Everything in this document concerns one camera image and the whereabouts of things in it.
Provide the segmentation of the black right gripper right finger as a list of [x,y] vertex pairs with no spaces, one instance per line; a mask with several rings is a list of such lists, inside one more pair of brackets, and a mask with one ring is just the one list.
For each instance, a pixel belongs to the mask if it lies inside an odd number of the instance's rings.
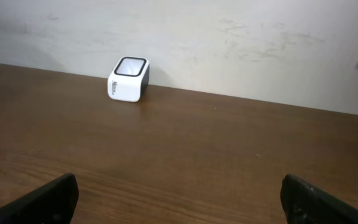
[[358,209],[292,174],[282,180],[280,200],[288,224],[358,224]]

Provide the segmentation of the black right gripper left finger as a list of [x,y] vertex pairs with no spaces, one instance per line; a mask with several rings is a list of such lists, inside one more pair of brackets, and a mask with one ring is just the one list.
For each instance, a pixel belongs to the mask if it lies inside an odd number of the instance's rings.
[[0,224],[70,224],[79,198],[74,174],[64,174],[0,208]]

